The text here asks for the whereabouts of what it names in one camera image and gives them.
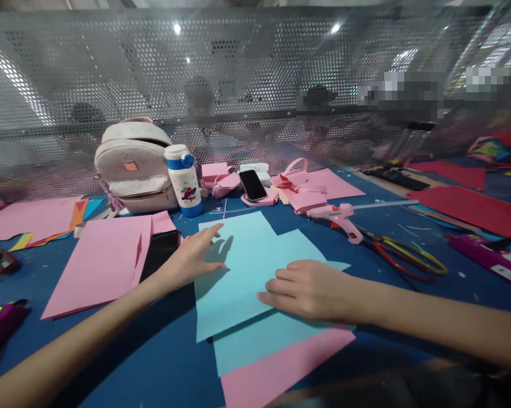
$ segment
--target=scissor handle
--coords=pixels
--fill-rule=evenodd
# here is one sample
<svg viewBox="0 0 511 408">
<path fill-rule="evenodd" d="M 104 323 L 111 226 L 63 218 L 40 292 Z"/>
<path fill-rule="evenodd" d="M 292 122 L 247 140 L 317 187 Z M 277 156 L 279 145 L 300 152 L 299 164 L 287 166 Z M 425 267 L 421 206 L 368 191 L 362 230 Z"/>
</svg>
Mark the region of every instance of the scissor handle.
<svg viewBox="0 0 511 408">
<path fill-rule="evenodd" d="M 427 253 L 424 250 L 416 248 L 415 246 L 408 245 L 404 242 L 394 240 L 393 238 L 390 238 L 390 237 L 382 237 L 382 238 L 383 238 L 385 244 L 396 249 L 398 252 L 402 253 L 407 258 L 416 262 L 419 268 L 426 268 L 427 270 L 430 270 L 431 272 L 433 272 L 437 275 L 446 275 L 448 273 L 448 268 L 446 268 L 446 266 L 444 266 L 441 262 L 439 262 L 437 260 L 437 258 L 435 258 L 430 253 Z M 427 262 L 424 262 L 423 260 L 421 260 L 414 254 L 420 255 L 421 257 L 425 258 L 427 261 L 429 261 L 430 263 L 432 263 L 435 266 L 430 265 Z"/>
<path fill-rule="evenodd" d="M 405 275 L 413 278 L 413 279 L 416 279 L 416 280 L 420 280 L 422 282 L 427 282 L 427 283 L 431 283 L 434 281 L 434 278 L 433 276 L 431 275 L 431 272 L 429 272 L 429 270 L 427 270 L 426 268 L 418 265 L 417 262 L 415 262 L 414 260 L 412 260 L 411 258 L 405 256 L 404 254 L 400 253 L 400 252 L 397 252 L 395 249 L 393 248 L 386 248 L 382 242 L 379 242 L 379 241 L 373 241 L 372 242 L 373 244 L 373 247 L 376 249 L 376 251 L 379 253 L 379 255 L 384 258 L 384 260 L 386 260 L 396 271 L 399 271 L 399 272 L 402 272 L 404 273 Z M 395 261 L 391 256 L 388 255 L 388 252 L 391 252 L 393 255 L 397 256 L 398 258 L 410 263 L 411 265 L 414 265 L 414 266 L 417 266 L 419 267 L 419 269 L 422 271 L 422 272 L 426 272 L 425 275 L 420 275 L 420 274 L 415 274 L 414 272 L 412 272 L 411 270 L 403 267 L 402 265 L 400 265 L 397 261 Z"/>
</svg>

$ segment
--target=purple tool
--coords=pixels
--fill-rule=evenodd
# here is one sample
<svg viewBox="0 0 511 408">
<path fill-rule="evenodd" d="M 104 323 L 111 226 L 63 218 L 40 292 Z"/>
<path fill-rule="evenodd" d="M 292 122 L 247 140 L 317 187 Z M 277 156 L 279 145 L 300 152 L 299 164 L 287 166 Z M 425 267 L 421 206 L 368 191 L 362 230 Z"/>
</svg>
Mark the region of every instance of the purple tool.
<svg viewBox="0 0 511 408">
<path fill-rule="evenodd" d="M 497 275 L 511 282 L 511 238 L 490 241 L 480 235 L 448 236 L 448 245 Z"/>
</svg>

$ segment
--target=hand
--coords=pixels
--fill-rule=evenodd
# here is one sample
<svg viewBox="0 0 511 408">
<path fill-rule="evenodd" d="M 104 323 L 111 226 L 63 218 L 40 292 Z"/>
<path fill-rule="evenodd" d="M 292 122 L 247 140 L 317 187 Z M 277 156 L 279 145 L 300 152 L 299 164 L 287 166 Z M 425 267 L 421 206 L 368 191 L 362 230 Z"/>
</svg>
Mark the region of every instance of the hand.
<svg viewBox="0 0 511 408">
<path fill-rule="evenodd" d="M 356 278 L 317 261 L 295 261 L 276 271 L 257 298 L 276 309 L 313 320 L 370 323 L 376 282 Z"/>
<path fill-rule="evenodd" d="M 220 237 L 218 230 L 222 227 L 223 224 L 216 224 L 186 237 L 168 261 L 143 283 L 151 282 L 148 286 L 160 290 L 158 297 L 162 297 L 193 282 L 201 275 L 225 269 L 225 264 L 221 262 L 205 262 L 206 250 L 213 244 L 212 238 Z"/>
</svg>

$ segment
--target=red scissor handle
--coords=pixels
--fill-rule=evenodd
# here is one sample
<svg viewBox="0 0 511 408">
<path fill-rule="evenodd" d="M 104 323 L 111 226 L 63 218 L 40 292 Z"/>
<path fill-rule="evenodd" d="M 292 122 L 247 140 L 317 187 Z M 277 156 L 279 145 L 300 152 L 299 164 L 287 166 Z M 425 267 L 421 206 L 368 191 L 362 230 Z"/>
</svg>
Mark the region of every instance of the red scissor handle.
<svg viewBox="0 0 511 408">
<path fill-rule="evenodd" d="M 434 280 L 433 275 L 429 271 L 426 271 L 422 265 L 418 265 L 417 263 L 414 263 L 413 260 L 404 256 L 402 253 L 396 251 L 395 249 L 388 248 L 387 246 L 384 246 L 384 244 L 382 242 L 372 241 L 372 244 L 373 244 L 374 248 L 376 249 L 376 251 L 379 253 L 379 255 L 382 258 L 384 258 L 393 268 L 395 268 L 399 272 L 403 272 L 404 274 L 408 275 L 412 279 L 416 279 L 418 281 L 420 280 L 422 282 L 428 282 L 428 283 L 433 282 L 433 280 Z M 408 262 L 411 265 L 416 266 L 422 272 L 425 272 L 426 275 L 415 274 L 411 270 L 406 269 L 405 267 L 401 266 L 399 263 L 397 263 L 396 260 L 394 260 L 391 256 L 388 255 L 388 252 L 390 252 L 393 255 L 395 255 L 396 257 L 404 260 L 405 262 Z"/>
</svg>

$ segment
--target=pink glue gun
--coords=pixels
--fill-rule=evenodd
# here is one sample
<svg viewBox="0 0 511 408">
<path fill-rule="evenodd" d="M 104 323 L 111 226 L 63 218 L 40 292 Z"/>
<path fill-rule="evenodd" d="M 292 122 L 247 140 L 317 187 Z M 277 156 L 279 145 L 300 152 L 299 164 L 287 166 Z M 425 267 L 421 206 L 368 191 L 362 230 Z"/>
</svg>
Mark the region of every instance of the pink glue gun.
<svg viewBox="0 0 511 408">
<path fill-rule="evenodd" d="M 351 204 L 341 204 L 339 207 L 332 205 L 316 207 L 308 210 L 306 215 L 312 218 L 328 219 L 331 221 L 331 229 L 342 228 L 348 236 L 348 241 L 353 244 L 358 245 L 363 242 L 363 235 L 348 219 L 349 216 L 354 215 L 354 208 Z"/>
</svg>

